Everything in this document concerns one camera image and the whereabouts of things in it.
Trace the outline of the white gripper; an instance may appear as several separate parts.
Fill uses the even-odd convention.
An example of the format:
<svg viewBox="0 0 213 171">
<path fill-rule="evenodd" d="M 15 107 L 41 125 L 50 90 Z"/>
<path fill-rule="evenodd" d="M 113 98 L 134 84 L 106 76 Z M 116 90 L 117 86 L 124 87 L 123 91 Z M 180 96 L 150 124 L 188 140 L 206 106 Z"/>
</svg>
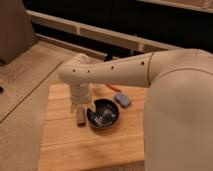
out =
<svg viewBox="0 0 213 171">
<path fill-rule="evenodd" d="M 70 113 L 75 112 L 78 105 L 86 105 L 87 109 L 95 111 L 95 104 L 92 101 L 91 89 L 88 84 L 71 84 L 70 88 Z"/>
</svg>

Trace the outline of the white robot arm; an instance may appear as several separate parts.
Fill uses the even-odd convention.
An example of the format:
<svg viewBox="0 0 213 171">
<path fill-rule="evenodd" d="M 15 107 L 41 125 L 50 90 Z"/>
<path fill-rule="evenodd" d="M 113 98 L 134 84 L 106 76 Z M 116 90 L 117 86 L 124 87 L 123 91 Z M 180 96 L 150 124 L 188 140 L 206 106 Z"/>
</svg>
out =
<svg viewBox="0 0 213 171">
<path fill-rule="evenodd" d="M 145 171 L 213 171 L 213 53 L 177 49 L 97 64 L 77 54 L 59 78 L 77 104 L 90 98 L 90 83 L 146 87 Z"/>
</svg>

